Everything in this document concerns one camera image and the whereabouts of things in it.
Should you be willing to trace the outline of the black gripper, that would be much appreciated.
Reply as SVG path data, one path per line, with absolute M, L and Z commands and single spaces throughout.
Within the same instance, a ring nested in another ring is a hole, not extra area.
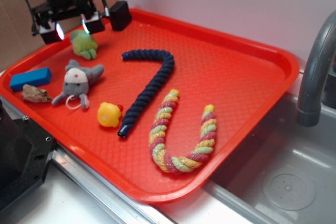
M 82 26 L 87 34 L 105 31 L 105 23 L 97 10 L 94 0 L 47 0 L 33 8 L 33 15 L 39 34 L 45 44 L 64 40 L 64 32 L 58 21 L 74 17 L 82 18 Z

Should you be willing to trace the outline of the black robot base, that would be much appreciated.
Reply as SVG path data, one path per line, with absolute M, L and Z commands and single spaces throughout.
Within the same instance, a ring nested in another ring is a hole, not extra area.
M 1 104 L 1 214 L 41 186 L 54 137 L 32 119 L 12 119 Z

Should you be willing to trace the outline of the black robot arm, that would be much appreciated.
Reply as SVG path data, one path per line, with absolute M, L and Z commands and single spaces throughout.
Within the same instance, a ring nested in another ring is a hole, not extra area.
M 38 26 L 32 33 L 39 34 L 45 44 L 64 40 L 60 21 L 80 17 L 84 30 L 94 34 L 105 30 L 103 19 L 110 16 L 106 0 L 46 0 L 32 14 Z

